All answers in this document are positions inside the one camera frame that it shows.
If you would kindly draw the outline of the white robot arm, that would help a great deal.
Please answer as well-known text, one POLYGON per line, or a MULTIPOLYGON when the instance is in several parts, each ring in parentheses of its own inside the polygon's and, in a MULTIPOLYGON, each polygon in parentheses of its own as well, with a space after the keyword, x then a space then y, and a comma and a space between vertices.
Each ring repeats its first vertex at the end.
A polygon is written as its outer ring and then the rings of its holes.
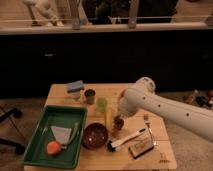
POLYGON ((151 78, 137 80, 124 90, 118 102, 117 115, 131 117, 144 109, 213 143, 213 111, 158 96, 155 89, 151 78))

